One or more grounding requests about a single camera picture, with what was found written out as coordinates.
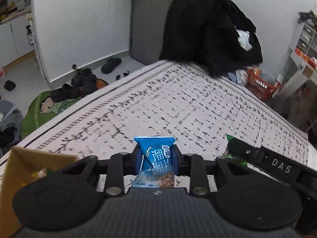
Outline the dark green snack packet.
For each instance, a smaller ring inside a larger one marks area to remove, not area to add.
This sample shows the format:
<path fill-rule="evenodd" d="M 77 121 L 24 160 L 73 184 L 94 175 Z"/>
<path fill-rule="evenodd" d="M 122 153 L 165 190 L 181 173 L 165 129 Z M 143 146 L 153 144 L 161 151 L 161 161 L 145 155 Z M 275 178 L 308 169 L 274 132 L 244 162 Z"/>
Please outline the dark green snack packet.
<path fill-rule="evenodd" d="M 226 141 L 227 147 L 225 152 L 222 155 L 217 156 L 215 161 L 218 158 L 228 158 L 240 165 L 247 166 L 247 161 L 241 157 L 241 155 L 243 154 L 249 156 L 251 152 L 249 145 L 229 134 L 226 134 Z"/>

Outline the blue plum snack packet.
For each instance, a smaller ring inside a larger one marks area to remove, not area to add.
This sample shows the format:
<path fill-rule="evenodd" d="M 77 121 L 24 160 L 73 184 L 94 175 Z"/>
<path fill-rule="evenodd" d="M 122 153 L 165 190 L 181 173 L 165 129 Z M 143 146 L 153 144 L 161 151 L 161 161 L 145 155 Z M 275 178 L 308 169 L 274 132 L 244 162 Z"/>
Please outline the blue plum snack packet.
<path fill-rule="evenodd" d="M 172 188 L 175 173 L 171 147 L 175 138 L 171 136 L 136 136 L 143 158 L 141 169 L 131 184 L 138 188 Z"/>

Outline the brown cardboard box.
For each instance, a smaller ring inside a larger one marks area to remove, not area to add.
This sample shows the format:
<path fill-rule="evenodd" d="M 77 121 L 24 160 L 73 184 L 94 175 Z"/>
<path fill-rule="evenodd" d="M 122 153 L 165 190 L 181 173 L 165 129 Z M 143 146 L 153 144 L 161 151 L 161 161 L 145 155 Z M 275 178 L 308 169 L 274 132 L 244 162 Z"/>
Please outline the brown cardboard box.
<path fill-rule="evenodd" d="M 75 155 L 12 147 L 1 182 L 1 237 L 10 237 L 20 228 L 13 212 L 12 199 L 20 188 L 34 181 L 33 174 L 44 168 L 55 172 L 77 160 Z"/>

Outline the long biscuit stick packet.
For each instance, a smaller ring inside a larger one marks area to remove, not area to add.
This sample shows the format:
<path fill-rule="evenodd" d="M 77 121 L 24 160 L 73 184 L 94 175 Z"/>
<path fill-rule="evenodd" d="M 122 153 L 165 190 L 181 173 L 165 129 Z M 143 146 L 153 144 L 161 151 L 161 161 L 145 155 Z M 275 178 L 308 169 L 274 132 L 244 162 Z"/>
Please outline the long biscuit stick packet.
<path fill-rule="evenodd" d="M 32 181 L 42 179 L 47 176 L 47 168 L 42 168 L 39 171 L 34 171 L 31 173 Z"/>

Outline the patterned white bed blanket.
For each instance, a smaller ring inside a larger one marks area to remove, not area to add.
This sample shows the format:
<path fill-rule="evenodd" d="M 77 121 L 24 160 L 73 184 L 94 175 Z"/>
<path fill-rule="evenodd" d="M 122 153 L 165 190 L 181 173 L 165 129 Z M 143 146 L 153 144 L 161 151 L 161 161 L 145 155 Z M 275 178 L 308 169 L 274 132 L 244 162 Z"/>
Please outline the patterned white bed blanket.
<path fill-rule="evenodd" d="M 232 135 L 316 168 L 316 150 L 303 132 L 246 88 L 194 64 L 165 61 L 80 99 L 19 145 L 108 159 L 131 152 L 135 136 L 156 135 L 175 137 L 182 153 L 205 160 L 222 155 Z"/>

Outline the red plastic basket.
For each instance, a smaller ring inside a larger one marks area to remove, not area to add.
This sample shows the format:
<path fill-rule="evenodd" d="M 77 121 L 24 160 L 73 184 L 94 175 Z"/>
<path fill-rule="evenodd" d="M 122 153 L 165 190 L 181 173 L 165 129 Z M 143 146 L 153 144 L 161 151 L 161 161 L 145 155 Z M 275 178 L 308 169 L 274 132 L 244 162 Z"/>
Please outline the red plastic basket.
<path fill-rule="evenodd" d="M 248 68 L 248 80 L 245 87 L 261 101 L 266 101 L 281 88 L 282 84 L 273 78 L 273 84 L 264 80 L 260 76 L 260 70 L 258 68 Z"/>

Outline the black white sneaker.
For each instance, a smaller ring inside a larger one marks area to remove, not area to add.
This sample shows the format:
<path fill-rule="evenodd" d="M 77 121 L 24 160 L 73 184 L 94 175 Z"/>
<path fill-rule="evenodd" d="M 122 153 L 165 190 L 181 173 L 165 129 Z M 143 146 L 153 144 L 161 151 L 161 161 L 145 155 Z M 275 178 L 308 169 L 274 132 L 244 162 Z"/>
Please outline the black white sneaker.
<path fill-rule="evenodd" d="M 124 72 L 124 73 L 122 73 L 122 74 L 118 74 L 118 75 L 116 75 L 116 80 L 120 80 L 120 79 L 122 79 L 123 77 L 128 76 L 129 74 L 130 74 L 129 71 L 126 71 L 126 72 Z"/>

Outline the green leaf cartoon rug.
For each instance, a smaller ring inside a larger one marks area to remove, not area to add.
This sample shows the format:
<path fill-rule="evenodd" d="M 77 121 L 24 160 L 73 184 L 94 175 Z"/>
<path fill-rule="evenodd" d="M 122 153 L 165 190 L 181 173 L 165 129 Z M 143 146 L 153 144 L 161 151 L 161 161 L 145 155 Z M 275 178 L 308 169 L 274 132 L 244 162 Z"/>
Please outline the green leaf cartoon rug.
<path fill-rule="evenodd" d="M 36 129 L 81 99 L 79 97 L 55 103 L 51 99 L 50 94 L 51 91 L 44 91 L 31 102 L 21 125 L 21 139 L 26 138 Z"/>

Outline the white desk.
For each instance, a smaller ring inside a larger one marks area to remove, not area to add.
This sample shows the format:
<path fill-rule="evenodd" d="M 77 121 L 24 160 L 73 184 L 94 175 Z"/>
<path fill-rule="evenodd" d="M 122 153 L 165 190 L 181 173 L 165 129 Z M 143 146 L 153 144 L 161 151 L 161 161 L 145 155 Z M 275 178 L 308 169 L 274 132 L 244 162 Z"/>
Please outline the white desk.
<path fill-rule="evenodd" d="M 286 100 L 307 81 L 312 81 L 316 85 L 316 69 L 294 51 L 290 54 L 290 58 L 296 64 L 297 71 L 277 93 L 277 98 L 281 100 Z"/>

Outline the black slipper by door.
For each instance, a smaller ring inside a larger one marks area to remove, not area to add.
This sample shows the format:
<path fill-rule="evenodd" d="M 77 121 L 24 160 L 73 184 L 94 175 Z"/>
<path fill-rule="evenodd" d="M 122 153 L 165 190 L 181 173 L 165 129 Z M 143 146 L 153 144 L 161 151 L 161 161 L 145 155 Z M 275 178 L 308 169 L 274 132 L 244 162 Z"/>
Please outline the black slipper by door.
<path fill-rule="evenodd" d="M 113 72 L 117 66 L 121 64 L 122 60 L 121 58 L 109 58 L 101 68 L 102 73 L 104 74 L 110 74 Z"/>

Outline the grey fluffy rug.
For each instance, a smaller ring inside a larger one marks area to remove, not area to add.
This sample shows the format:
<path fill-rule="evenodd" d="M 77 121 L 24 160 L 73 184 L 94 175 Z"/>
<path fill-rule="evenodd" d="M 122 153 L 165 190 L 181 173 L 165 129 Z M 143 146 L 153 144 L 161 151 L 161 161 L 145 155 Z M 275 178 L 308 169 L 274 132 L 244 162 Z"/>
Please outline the grey fluffy rug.
<path fill-rule="evenodd" d="M 21 141 L 22 122 L 23 115 L 18 109 L 14 109 L 1 122 L 1 157 Z"/>

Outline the drawer organizer on desk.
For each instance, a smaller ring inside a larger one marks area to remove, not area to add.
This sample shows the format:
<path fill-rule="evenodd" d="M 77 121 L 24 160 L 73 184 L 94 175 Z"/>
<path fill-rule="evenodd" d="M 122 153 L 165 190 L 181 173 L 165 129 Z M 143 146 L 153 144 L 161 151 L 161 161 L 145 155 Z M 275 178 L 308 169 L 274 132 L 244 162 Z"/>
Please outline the drawer organizer on desk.
<path fill-rule="evenodd" d="M 316 58 L 316 30 L 307 23 L 300 24 L 296 47 L 310 58 Z"/>

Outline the black clothes over chair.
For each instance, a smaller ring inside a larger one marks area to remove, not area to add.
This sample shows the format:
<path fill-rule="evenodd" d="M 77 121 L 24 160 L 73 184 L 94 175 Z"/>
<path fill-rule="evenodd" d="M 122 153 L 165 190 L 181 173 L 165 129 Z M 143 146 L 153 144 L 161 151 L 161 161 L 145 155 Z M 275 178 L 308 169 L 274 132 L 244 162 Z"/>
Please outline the black clothes over chair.
<path fill-rule="evenodd" d="M 232 0 L 173 0 L 159 58 L 193 62 L 212 76 L 263 62 L 256 26 Z"/>

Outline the white kitchen cabinet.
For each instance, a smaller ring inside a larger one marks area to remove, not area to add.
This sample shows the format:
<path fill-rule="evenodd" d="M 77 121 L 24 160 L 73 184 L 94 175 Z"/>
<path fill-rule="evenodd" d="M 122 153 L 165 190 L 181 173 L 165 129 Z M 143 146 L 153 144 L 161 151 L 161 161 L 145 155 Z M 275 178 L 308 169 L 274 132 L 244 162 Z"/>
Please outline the white kitchen cabinet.
<path fill-rule="evenodd" d="M 1 66 L 7 66 L 16 59 L 34 51 L 29 42 L 28 14 L 12 18 L 1 24 Z"/>

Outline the grey door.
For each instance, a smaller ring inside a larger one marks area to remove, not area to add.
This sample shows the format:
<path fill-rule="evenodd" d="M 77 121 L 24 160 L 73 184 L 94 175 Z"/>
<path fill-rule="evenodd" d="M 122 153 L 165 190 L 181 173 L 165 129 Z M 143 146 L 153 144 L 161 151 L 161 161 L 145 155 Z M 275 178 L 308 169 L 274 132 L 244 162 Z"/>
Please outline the grey door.
<path fill-rule="evenodd" d="M 130 56 L 149 65 L 159 60 L 165 19 L 173 0 L 132 0 Z"/>

